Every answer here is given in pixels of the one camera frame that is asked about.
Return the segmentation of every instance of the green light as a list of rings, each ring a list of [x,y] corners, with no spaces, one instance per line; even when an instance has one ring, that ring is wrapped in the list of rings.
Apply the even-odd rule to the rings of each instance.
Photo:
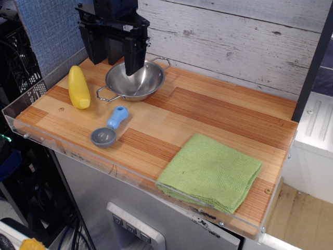
[[[11,142],[11,138],[9,138],[9,137],[5,136],[4,134],[0,134],[0,136],[1,136],[2,138],[5,138],[5,139],[7,139],[9,142]]]

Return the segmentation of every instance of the blue spoon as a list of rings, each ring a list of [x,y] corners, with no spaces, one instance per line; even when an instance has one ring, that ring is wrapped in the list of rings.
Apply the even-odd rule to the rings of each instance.
[[[96,129],[90,136],[91,141],[98,147],[111,146],[117,138],[115,130],[119,127],[119,124],[128,116],[129,111],[126,107],[116,107],[112,116],[106,123],[107,127]]]

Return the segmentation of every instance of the screw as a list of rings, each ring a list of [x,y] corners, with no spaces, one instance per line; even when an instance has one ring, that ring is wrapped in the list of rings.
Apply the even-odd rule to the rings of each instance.
[[[266,193],[266,194],[271,194],[271,193],[272,193],[272,190],[271,190],[271,189],[265,189],[265,193]]]

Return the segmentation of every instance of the folded cloth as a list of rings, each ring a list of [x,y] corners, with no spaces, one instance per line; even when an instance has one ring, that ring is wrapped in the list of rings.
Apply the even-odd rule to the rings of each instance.
[[[202,134],[194,135],[158,178],[181,193],[233,214],[247,196],[262,162]],[[165,194],[195,200],[157,184]]]

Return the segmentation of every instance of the wood plank wall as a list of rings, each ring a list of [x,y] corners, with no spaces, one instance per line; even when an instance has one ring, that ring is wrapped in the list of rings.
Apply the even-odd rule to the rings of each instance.
[[[138,0],[151,47],[172,64],[297,100],[331,0]]]

